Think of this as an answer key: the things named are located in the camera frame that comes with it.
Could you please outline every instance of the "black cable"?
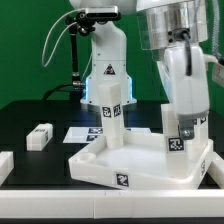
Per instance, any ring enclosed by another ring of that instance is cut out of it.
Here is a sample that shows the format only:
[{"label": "black cable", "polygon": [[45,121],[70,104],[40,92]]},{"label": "black cable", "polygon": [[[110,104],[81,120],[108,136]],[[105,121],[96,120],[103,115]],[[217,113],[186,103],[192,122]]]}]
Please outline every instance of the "black cable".
[{"label": "black cable", "polygon": [[76,90],[63,90],[63,89],[58,89],[55,92],[64,92],[64,93],[73,93],[73,92],[77,92]]},{"label": "black cable", "polygon": [[158,97],[158,94],[157,94],[157,91],[156,91],[155,81],[154,81],[153,74],[152,74],[152,67],[149,64],[149,56],[147,54],[147,51],[144,51],[144,52],[145,52],[145,57],[146,57],[146,61],[147,61],[147,66],[148,66],[148,69],[149,69],[149,78],[150,78],[151,83],[152,83],[153,92],[154,92],[154,95],[156,97],[156,100],[159,100],[159,97]]},{"label": "black cable", "polygon": [[55,88],[52,89],[52,90],[48,90],[48,91],[44,94],[42,100],[47,100],[48,97],[50,97],[54,92],[56,92],[56,91],[58,91],[58,90],[60,90],[60,89],[62,89],[62,88],[64,88],[64,87],[68,87],[68,86],[73,86],[73,85],[72,85],[72,84],[62,84],[62,85],[59,85],[59,86],[55,87]]},{"label": "black cable", "polygon": [[[74,23],[76,19],[67,16],[65,19],[65,23],[67,26]],[[71,40],[71,53],[72,53],[72,81],[80,81],[79,76],[79,66],[78,66],[78,48],[77,48],[77,40],[76,40],[76,34],[78,32],[78,24],[74,24],[69,28],[70,33],[70,40]]]},{"label": "black cable", "polygon": [[190,43],[190,36],[187,32],[183,32],[183,38],[185,40],[185,48],[186,48],[186,55],[187,55],[187,68],[186,68],[186,75],[192,75],[192,54],[191,54],[191,43]]}]

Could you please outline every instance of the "cable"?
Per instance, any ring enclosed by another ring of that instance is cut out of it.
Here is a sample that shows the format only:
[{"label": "cable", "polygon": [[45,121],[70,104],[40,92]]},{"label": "cable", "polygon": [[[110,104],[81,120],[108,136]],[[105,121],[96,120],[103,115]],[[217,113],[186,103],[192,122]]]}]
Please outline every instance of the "cable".
[{"label": "cable", "polygon": [[158,97],[158,94],[157,94],[157,91],[156,91],[155,81],[153,79],[152,67],[149,64],[149,57],[148,57],[147,51],[144,51],[144,52],[145,52],[145,57],[146,57],[146,61],[147,61],[147,67],[150,70],[150,72],[149,72],[149,78],[150,78],[151,83],[152,83],[153,92],[154,92],[154,95],[156,97],[156,100],[159,100],[159,97]]},{"label": "cable", "polygon": [[54,50],[53,50],[53,52],[52,52],[50,58],[48,59],[47,63],[45,63],[45,62],[44,62],[44,58],[45,58],[46,48],[47,48],[48,41],[49,41],[49,39],[50,39],[50,36],[51,36],[51,34],[52,34],[54,28],[55,28],[55,27],[57,26],[57,24],[58,24],[62,19],[64,19],[66,16],[68,16],[68,15],[74,13],[74,12],[80,12],[80,11],[83,11],[83,10],[84,10],[84,8],[82,8],[82,9],[77,9],[77,10],[72,10],[72,11],[70,11],[70,12],[67,12],[66,14],[64,14],[63,16],[61,16],[61,17],[60,17],[60,18],[53,24],[53,26],[52,26],[51,29],[49,30],[48,35],[47,35],[47,37],[46,37],[45,44],[44,44],[44,49],[43,49],[43,53],[42,53],[42,65],[43,65],[44,67],[47,67],[48,64],[50,63],[51,58],[52,58],[52,56],[53,56],[53,54],[54,54],[54,52],[55,52],[55,49],[56,49],[56,47],[57,47],[56,45],[58,45],[58,42],[60,41],[60,39],[61,39],[61,37],[63,36],[63,34],[66,32],[67,29],[69,29],[69,28],[70,28],[72,25],[74,25],[75,23],[74,23],[74,24],[71,24],[71,25],[68,26],[68,27],[66,27],[66,29],[62,32],[62,34],[61,34],[60,37],[58,38],[58,41],[57,41],[57,43],[56,43],[56,45],[55,45],[55,47],[54,47]]},{"label": "cable", "polygon": [[51,59],[52,59],[52,57],[53,57],[53,55],[54,55],[54,53],[55,53],[55,51],[56,51],[56,49],[57,49],[57,46],[58,46],[58,44],[59,44],[59,42],[60,42],[62,36],[64,35],[64,33],[65,33],[71,26],[73,26],[73,25],[75,25],[75,24],[76,24],[76,22],[70,24],[69,26],[67,26],[67,27],[62,31],[62,33],[60,34],[59,38],[57,39],[56,44],[55,44],[55,46],[54,46],[54,48],[53,48],[53,50],[52,50],[52,52],[51,52],[51,55],[50,55],[50,57],[49,57],[49,59],[47,60],[46,63],[44,63],[44,56],[45,56],[45,53],[46,53],[47,45],[44,46],[43,56],[42,56],[42,65],[43,65],[44,67],[47,67],[47,66],[49,65],[49,63],[51,62]]},{"label": "cable", "polygon": [[63,90],[63,89],[58,89],[56,90],[55,92],[64,92],[64,93],[73,93],[73,92],[76,92],[76,90]]},{"label": "cable", "polygon": [[86,72],[87,72],[87,70],[88,70],[88,68],[89,68],[89,65],[90,65],[90,62],[91,62],[91,59],[92,59],[92,53],[91,53],[91,55],[90,55],[90,57],[89,57],[89,61],[88,61],[88,64],[86,65],[86,69],[85,69],[85,71],[84,71],[84,73],[83,73],[83,75],[82,75],[82,77],[81,77],[81,81],[83,81],[83,78],[84,78],[85,75],[86,75]]},{"label": "cable", "polygon": [[217,0],[212,0],[214,10],[214,24],[212,35],[212,53],[221,65],[224,65],[224,58],[219,53],[219,33],[220,33],[220,9]]}]

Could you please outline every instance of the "white plastic holder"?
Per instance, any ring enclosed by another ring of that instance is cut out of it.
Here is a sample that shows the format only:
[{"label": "white plastic holder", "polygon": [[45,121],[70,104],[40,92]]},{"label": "white plastic holder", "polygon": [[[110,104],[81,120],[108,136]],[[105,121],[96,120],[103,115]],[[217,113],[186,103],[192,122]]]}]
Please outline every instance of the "white plastic holder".
[{"label": "white plastic holder", "polygon": [[[99,92],[102,105],[108,102],[113,108],[120,100],[119,94],[116,94],[119,84],[102,85]],[[170,127],[166,126],[171,118],[169,107],[167,111],[163,109],[163,114],[167,113],[163,123],[168,132],[155,134],[126,131],[122,113],[119,120],[114,120],[117,118],[105,118],[102,112],[102,125],[106,131],[69,159],[71,177],[121,189],[197,189],[213,155],[213,142],[203,133],[208,131],[207,126],[204,129],[196,127],[199,129],[196,139],[185,142],[184,151],[172,152],[168,149],[166,138],[172,134],[172,125],[176,130],[176,124],[171,122]]]},{"label": "white plastic holder", "polygon": [[218,186],[224,189],[224,160],[216,152],[213,153],[213,160],[208,173]]}]

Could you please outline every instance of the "white block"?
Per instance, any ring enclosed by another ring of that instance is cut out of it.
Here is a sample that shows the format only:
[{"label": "white block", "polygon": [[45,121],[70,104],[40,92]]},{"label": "white block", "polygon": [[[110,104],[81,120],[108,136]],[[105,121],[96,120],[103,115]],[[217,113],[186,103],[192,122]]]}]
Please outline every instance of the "white block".
[{"label": "white block", "polygon": [[0,186],[5,181],[9,173],[14,168],[13,153],[1,152],[0,153]]},{"label": "white block", "polygon": [[94,218],[132,217],[131,191],[97,191],[94,198]]},{"label": "white block", "polygon": [[121,148],[124,144],[124,118],[121,105],[121,89],[119,83],[99,85],[99,100],[103,134],[106,136],[109,149]]},{"label": "white block", "polygon": [[208,144],[208,117],[198,118],[194,125],[195,138],[186,142],[188,156],[197,161]]},{"label": "white block", "polygon": [[0,218],[93,218],[93,191],[0,191]]},{"label": "white block", "polygon": [[53,136],[52,124],[39,124],[27,137],[27,151],[41,151]]},{"label": "white block", "polygon": [[178,132],[178,121],[174,116],[173,106],[164,104],[162,108],[163,134],[167,148],[167,171],[169,177],[186,178],[190,174],[186,142]]},{"label": "white block", "polygon": [[132,218],[223,217],[223,199],[222,190],[133,191]]}]

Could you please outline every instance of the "black and white sticker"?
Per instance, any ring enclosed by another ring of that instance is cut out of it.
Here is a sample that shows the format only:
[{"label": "black and white sticker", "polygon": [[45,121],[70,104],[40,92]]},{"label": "black and white sticker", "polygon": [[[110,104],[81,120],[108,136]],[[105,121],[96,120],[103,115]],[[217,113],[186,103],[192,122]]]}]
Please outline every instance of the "black and white sticker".
[{"label": "black and white sticker", "polygon": [[102,134],[103,128],[89,128],[89,134]]},{"label": "black and white sticker", "polygon": [[118,117],[121,115],[121,105],[117,105],[114,107],[114,117]]},{"label": "black and white sticker", "polygon": [[168,152],[183,152],[184,141],[179,137],[168,137],[167,138]]},{"label": "black and white sticker", "polygon": [[111,64],[109,64],[107,66],[107,69],[105,70],[104,75],[116,75],[115,71],[114,71],[114,68]]},{"label": "black and white sticker", "polygon": [[201,118],[201,125],[204,124],[207,121],[207,117],[202,117]]},{"label": "black and white sticker", "polygon": [[129,187],[128,175],[116,173],[116,178],[117,178],[117,185],[123,187]]},{"label": "black and white sticker", "polygon": [[107,118],[111,118],[111,109],[110,107],[102,107],[103,116]]},{"label": "black and white sticker", "polygon": [[99,135],[87,135],[86,141],[87,142],[92,142],[98,137],[99,137]]}]

